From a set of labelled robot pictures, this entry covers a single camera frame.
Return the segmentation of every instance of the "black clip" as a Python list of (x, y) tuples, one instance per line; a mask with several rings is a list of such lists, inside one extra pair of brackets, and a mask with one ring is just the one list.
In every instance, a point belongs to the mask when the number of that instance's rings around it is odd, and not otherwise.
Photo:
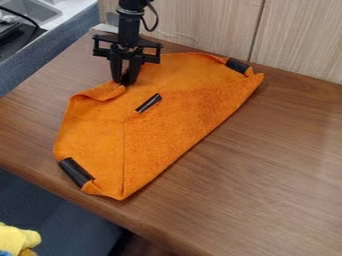
[(227, 63), (226, 66), (232, 70), (235, 70), (236, 72), (239, 72), (241, 74), (246, 74), (247, 69), (249, 68), (249, 66), (245, 63), (242, 63), (241, 61), (237, 60), (237, 59), (233, 59), (230, 58)]
[(80, 166), (71, 157), (60, 161), (58, 165), (80, 188), (82, 188), (84, 184), (86, 184), (88, 181), (94, 179), (93, 176), (91, 176), (85, 169), (83, 169), (82, 166)]
[(160, 96), (160, 94), (157, 93), (153, 97), (151, 97), (147, 101), (145, 101), (135, 111), (137, 111), (139, 114), (141, 114), (141, 113), (145, 112), (147, 109), (149, 109), (150, 107), (152, 107), (153, 105), (157, 104), (162, 99), (163, 99), (162, 96)]

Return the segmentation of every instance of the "black cable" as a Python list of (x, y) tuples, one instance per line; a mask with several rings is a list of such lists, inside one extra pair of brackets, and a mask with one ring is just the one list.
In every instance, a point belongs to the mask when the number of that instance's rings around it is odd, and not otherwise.
[(31, 18), (29, 18), (29, 17), (27, 17), (27, 16), (25, 16), (25, 15), (19, 13), (19, 12), (13, 11), (13, 10), (8, 9), (8, 8), (6, 8), (6, 7), (3, 7), (3, 6), (0, 6), (0, 10), (3, 10), (3, 11), (5, 11), (5, 12), (9, 12), (9, 13), (14, 14), (14, 15), (16, 15), (16, 16), (19, 16), (19, 17), (21, 17), (21, 18), (23, 18), (23, 19), (25, 19), (25, 20), (28, 20), (28, 21), (31, 22), (33, 25), (35, 25), (37, 28), (39, 28), (39, 25), (38, 25), (37, 22), (35, 22), (33, 19), (31, 19)]
[(157, 28), (158, 25), (159, 25), (159, 15), (158, 15), (157, 10), (156, 10), (156, 9), (154, 8), (154, 6), (151, 4), (151, 1), (150, 1), (150, 0), (147, 0), (147, 6), (148, 6), (148, 8), (150, 8), (150, 10), (151, 10), (151, 11), (154, 13), (154, 15), (156, 16), (156, 23), (153, 25), (152, 28), (149, 28), (149, 27), (147, 26), (147, 22), (146, 22), (146, 20), (144, 19), (144, 17), (141, 17), (141, 20), (142, 20), (142, 22), (143, 22), (143, 24), (144, 24), (145, 29), (146, 29), (148, 32), (153, 32), (153, 31), (156, 30), (156, 28)]

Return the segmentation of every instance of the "wooden wall panel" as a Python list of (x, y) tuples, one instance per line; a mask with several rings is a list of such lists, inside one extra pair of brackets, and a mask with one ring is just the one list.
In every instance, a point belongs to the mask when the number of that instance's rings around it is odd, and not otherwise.
[[(108, 10), (113, 8), (109, 4), (111, 1), (100, 0), (100, 4)], [(156, 0), (153, 5), (160, 15), (160, 26), (152, 34), (145, 34), (247, 60), (262, 2), (263, 0)], [(146, 10), (145, 17), (152, 25), (152, 13)]]
[(266, 0), (251, 60), (342, 83), (342, 1)]

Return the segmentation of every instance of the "sink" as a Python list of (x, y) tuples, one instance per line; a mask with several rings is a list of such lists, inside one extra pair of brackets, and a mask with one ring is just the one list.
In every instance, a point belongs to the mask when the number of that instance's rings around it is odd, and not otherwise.
[(0, 0), (0, 6), (24, 14), (39, 25), (43, 25), (57, 17), (62, 12), (38, 0)]

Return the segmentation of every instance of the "orange cloth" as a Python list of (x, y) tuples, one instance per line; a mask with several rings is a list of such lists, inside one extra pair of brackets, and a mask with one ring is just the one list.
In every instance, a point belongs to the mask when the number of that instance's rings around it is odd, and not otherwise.
[[(145, 64), (137, 84), (109, 81), (74, 95), (54, 154), (72, 157), (94, 179), (82, 191), (127, 198), (232, 115), (263, 81), (252, 68), (228, 68), (227, 59), (201, 53), (164, 54)], [(159, 93), (162, 101), (135, 111)]]

